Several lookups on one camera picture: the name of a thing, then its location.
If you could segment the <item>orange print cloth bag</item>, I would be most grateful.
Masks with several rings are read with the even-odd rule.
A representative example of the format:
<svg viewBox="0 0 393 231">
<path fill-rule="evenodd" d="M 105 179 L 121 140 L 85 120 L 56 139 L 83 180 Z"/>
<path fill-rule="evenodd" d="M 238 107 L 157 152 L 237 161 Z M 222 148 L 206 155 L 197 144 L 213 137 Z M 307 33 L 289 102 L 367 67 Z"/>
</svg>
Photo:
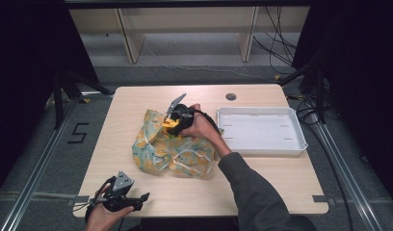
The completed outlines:
<svg viewBox="0 0 393 231">
<path fill-rule="evenodd" d="M 143 127 L 132 145 L 137 167 L 144 171 L 170 169 L 191 177 L 208 174 L 219 160 L 212 144 L 205 139 L 169 135 L 164 117 L 158 111 L 145 112 Z"/>
</svg>

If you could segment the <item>person's left hand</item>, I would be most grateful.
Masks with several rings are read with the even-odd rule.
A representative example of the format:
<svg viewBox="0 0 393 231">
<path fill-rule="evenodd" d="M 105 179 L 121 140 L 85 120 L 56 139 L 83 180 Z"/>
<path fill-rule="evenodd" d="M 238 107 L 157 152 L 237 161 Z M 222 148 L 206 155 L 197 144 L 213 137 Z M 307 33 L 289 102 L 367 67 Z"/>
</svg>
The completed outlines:
<svg viewBox="0 0 393 231">
<path fill-rule="evenodd" d="M 102 203 L 98 203 L 94 206 L 89 216 L 85 231 L 110 231 L 116 222 L 133 211 L 134 208 L 130 206 L 117 212 L 110 212 Z"/>
</svg>

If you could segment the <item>aluminium floor rail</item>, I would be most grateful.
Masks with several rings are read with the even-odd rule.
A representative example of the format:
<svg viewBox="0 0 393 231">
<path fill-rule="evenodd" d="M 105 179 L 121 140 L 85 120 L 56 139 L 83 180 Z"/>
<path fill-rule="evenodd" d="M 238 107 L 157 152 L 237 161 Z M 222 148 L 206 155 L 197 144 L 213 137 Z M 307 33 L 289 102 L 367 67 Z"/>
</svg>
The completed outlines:
<svg viewBox="0 0 393 231">
<path fill-rule="evenodd" d="M 39 184 L 39 181 L 44 174 L 47 166 L 58 146 L 59 140 L 65 130 L 66 124 L 70 115 L 74 111 L 78 104 L 77 99 L 70 99 L 65 106 L 64 119 L 60 122 L 57 128 L 52 132 L 47 145 L 39 156 L 39 160 L 36 163 L 32 173 L 30 174 L 28 181 L 18 194 L 14 205 L 10 209 L 7 217 L 4 219 L 4 223 L 0 228 L 0 231 L 16 231 L 18 224 L 21 222 L 22 217 L 32 200 L 33 194 Z"/>
<path fill-rule="evenodd" d="M 383 226 L 380 224 L 372 205 L 356 182 L 353 173 L 342 156 L 327 126 L 318 118 L 317 115 L 312 115 L 311 118 L 315 123 L 318 136 L 321 139 L 324 148 L 327 150 L 327 155 L 333 164 L 333 168 L 340 176 L 341 182 L 345 186 L 366 229 L 368 231 L 383 231 Z"/>
</svg>

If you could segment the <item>white plastic tray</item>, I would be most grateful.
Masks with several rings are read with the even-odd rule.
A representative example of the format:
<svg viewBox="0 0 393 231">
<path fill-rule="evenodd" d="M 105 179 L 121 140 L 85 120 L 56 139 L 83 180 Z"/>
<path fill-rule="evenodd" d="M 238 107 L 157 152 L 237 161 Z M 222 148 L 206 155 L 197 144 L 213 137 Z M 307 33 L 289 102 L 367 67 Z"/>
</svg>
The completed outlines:
<svg viewBox="0 0 393 231">
<path fill-rule="evenodd" d="M 308 146 L 289 107 L 221 107 L 217 124 L 227 145 L 246 157 L 296 157 Z"/>
</svg>

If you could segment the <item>person's right hand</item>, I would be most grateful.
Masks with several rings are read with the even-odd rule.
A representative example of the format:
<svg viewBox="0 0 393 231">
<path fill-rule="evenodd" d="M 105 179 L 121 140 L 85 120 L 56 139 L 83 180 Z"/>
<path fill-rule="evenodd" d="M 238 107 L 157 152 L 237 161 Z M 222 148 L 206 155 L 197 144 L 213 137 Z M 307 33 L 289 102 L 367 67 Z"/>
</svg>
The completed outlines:
<svg viewBox="0 0 393 231">
<path fill-rule="evenodd" d="M 192 109 L 196 109 L 194 114 L 193 124 L 180 132 L 182 137 L 191 137 L 194 139 L 205 139 L 210 142 L 219 141 L 222 137 L 215 130 L 214 126 L 208 121 L 208 119 L 200 112 L 200 105 L 194 104 L 191 106 Z"/>
</svg>

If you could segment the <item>light wooden shelf unit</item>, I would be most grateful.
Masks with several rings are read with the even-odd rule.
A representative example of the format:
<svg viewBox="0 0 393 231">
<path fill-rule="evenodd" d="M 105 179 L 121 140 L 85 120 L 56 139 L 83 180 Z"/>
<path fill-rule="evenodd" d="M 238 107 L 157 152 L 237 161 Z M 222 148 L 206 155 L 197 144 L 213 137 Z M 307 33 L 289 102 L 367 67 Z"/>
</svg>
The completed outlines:
<svg viewBox="0 0 393 231">
<path fill-rule="evenodd" d="M 147 34 L 234 33 L 241 58 L 249 60 L 255 33 L 271 32 L 281 24 L 283 33 L 299 33 L 309 8 L 304 7 L 210 7 L 72 10 L 82 34 L 122 35 L 128 62 L 134 64 Z"/>
</svg>

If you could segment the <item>black tripod stand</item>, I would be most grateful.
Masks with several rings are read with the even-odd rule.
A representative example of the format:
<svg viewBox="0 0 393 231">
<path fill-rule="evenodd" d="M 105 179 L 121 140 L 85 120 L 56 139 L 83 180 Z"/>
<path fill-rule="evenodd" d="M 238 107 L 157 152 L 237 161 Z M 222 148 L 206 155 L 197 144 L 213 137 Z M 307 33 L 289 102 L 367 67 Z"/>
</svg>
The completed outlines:
<svg viewBox="0 0 393 231">
<path fill-rule="evenodd" d="M 114 92 L 106 89 L 98 83 L 85 78 L 71 70 L 57 68 L 53 77 L 53 95 L 55 100 L 55 112 L 56 112 L 56 123 L 55 128 L 58 129 L 65 117 L 62 92 L 64 92 L 69 99 L 78 99 L 82 92 L 77 87 L 77 83 L 83 83 L 84 85 L 97 90 L 103 94 L 111 95 Z"/>
<path fill-rule="evenodd" d="M 300 92 L 308 94 L 313 90 L 316 93 L 316 114 L 319 121 L 325 124 L 324 117 L 324 73 L 319 61 L 310 61 L 287 77 L 283 77 L 278 84 L 283 87 L 293 80 L 303 77 Z"/>
</svg>

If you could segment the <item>black curtain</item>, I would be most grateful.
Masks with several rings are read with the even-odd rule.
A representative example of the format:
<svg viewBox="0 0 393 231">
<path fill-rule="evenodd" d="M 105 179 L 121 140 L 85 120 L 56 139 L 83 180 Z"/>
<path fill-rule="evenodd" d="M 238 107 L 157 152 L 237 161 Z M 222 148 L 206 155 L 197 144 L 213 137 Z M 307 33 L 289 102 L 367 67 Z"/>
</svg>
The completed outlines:
<svg viewBox="0 0 393 231">
<path fill-rule="evenodd" d="M 294 67 L 331 39 L 324 73 L 337 111 L 393 199 L 393 0 L 310 0 Z"/>
<path fill-rule="evenodd" d="M 98 80 L 65 0 L 0 0 L 0 189 L 60 68 Z"/>
</svg>

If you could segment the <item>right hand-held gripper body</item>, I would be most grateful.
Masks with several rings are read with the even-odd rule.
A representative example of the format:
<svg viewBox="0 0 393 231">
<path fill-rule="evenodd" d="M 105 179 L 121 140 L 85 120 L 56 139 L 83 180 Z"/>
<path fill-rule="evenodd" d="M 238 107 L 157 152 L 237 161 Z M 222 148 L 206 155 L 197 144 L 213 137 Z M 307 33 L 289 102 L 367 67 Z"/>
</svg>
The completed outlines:
<svg viewBox="0 0 393 231">
<path fill-rule="evenodd" d="M 173 127 L 181 127 L 182 130 L 187 129 L 192 126 L 194 122 L 194 113 L 195 111 L 191 108 L 188 108 L 186 105 L 181 104 L 181 100 L 186 96 L 186 93 L 182 93 L 180 96 L 175 98 L 171 103 L 169 108 L 167 109 L 166 118 L 170 118 L 171 113 L 179 113 L 180 118 L 177 121 L 177 124 Z"/>
</svg>

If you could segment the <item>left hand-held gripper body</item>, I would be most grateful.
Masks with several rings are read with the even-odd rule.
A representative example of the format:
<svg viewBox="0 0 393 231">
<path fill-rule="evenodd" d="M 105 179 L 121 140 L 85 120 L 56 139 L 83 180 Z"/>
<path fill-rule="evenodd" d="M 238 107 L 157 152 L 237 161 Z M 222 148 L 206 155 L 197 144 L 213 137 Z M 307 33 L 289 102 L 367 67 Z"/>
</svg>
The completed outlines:
<svg viewBox="0 0 393 231">
<path fill-rule="evenodd" d="M 126 195 L 134 185 L 134 181 L 123 171 L 112 178 L 109 188 L 103 195 L 104 207 L 110 212 L 117 212 L 125 207 L 130 207 L 131 203 L 138 202 L 139 198 L 128 198 Z"/>
</svg>

